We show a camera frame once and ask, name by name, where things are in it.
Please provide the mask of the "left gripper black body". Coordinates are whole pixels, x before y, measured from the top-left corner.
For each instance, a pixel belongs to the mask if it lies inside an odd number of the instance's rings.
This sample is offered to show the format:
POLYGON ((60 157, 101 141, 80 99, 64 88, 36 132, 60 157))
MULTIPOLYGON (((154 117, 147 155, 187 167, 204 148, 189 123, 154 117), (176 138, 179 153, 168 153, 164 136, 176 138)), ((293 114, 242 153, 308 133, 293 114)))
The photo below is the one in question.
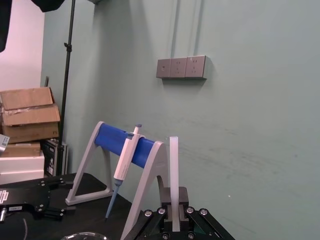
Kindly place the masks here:
POLYGON ((37 209, 48 208, 51 190, 41 187, 41 181, 29 186, 0 186, 0 219, 3 221, 9 214, 28 212, 35 219, 37 209))

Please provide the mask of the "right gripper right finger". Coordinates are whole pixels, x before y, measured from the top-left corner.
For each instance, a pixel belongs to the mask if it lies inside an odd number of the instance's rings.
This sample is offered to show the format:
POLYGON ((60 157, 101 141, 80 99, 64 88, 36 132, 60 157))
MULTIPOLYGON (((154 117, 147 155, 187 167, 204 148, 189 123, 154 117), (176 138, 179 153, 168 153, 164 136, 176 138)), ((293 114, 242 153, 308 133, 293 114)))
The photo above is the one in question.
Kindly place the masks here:
POLYGON ((178 209, 181 240, 235 240, 207 208, 190 205, 186 187, 179 188, 178 209))

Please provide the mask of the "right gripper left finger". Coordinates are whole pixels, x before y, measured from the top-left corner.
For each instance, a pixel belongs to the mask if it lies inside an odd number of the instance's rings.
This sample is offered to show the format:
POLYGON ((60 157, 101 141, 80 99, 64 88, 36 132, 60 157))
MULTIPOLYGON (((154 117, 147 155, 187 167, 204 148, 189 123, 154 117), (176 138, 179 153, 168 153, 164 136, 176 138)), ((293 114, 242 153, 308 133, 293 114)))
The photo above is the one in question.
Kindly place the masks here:
POLYGON ((172 240, 172 206, 170 188, 160 191, 160 207, 145 210, 123 240, 172 240))

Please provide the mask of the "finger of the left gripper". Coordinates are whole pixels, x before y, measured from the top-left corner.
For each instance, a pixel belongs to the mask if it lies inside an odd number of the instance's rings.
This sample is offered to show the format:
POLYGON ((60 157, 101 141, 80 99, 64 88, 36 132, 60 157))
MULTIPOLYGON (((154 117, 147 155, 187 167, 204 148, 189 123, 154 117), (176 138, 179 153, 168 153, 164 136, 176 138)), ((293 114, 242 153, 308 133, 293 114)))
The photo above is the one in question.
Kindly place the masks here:
POLYGON ((41 207, 37 209, 37 217, 41 219, 49 219, 60 221, 64 216, 73 215, 76 211, 75 206, 67 206, 65 208, 57 208, 57 207, 41 207))
POLYGON ((72 189, 73 188, 73 181, 65 181, 63 177, 47 177, 41 181, 41 187, 48 188, 50 190, 56 189, 72 189))

